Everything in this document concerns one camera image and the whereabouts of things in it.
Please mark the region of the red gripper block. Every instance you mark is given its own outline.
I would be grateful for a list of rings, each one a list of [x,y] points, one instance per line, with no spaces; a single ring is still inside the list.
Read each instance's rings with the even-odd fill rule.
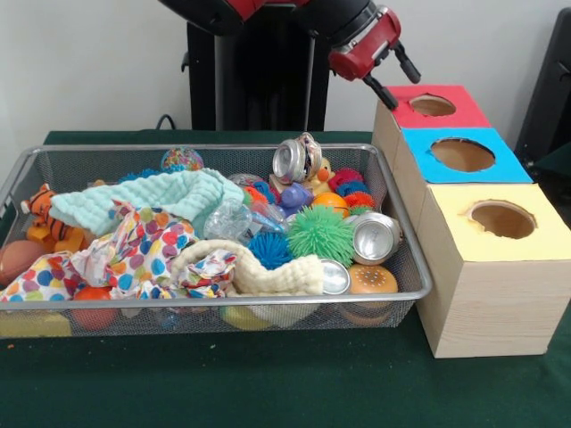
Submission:
[[[377,7],[372,21],[344,45],[334,47],[328,56],[331,70],[342,78],[353,81],[361,79],[377,95],[389,111],[399,103],[390,90],[369,75],[393,50],[400,67],[412,84],[418,84],[421,74],[406,54],[400,41],[401,23],[388,7]]]

